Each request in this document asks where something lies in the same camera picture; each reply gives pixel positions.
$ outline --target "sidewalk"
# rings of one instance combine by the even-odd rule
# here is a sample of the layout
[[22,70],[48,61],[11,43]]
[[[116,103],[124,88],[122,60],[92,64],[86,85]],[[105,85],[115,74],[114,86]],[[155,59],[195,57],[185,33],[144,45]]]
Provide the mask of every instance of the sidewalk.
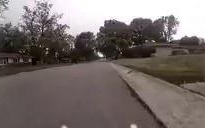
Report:
[[168,128],[205,128],[204,97],[129,68],[111,65]]

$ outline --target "white house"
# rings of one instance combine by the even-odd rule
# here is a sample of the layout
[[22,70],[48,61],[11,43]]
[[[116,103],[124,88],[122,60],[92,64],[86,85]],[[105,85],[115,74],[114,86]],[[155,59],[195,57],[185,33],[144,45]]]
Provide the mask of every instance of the white house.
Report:
[[17,53],[0,53],[0,66],[8,64],[31,63],[32,57]]

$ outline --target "roof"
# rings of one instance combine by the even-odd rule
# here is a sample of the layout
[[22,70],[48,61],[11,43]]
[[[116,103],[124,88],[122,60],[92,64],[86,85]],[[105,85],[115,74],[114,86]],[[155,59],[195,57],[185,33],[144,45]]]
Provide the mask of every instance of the roof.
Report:
[[2,52],[0,52],[0,57],[31,57],[31,56],[22,55],[19,53],[2,53]]
[[166,43],[148,43],[144,44],[146,46],[154,46],[154,47],[176,47],[178,44],[166,44]]
[[180,45],[180,44],[165,44],[165,43],[149,43],[144,44],[145,46],[154,46],[154,47],[169,47],[169,48],[183,48],[183,49],[200,49],[205,50],[204,47],[196,45]]

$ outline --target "shrub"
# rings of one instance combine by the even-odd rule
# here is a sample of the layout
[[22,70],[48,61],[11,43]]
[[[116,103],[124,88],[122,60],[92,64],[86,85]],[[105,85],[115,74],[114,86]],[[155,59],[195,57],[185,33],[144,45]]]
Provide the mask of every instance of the shrub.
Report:
[[150,57],[151,54],[156,53],[156,49],[153,46],[141,46],[134,48],[127,48],[122,50],[122,57],[124,58],[140,58]]

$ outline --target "road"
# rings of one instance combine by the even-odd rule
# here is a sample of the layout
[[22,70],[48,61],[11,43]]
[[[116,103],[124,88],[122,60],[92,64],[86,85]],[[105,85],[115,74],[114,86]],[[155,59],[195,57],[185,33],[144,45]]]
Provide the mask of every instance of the road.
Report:
[[0,78],[0,128],[159,128],[106,62]]

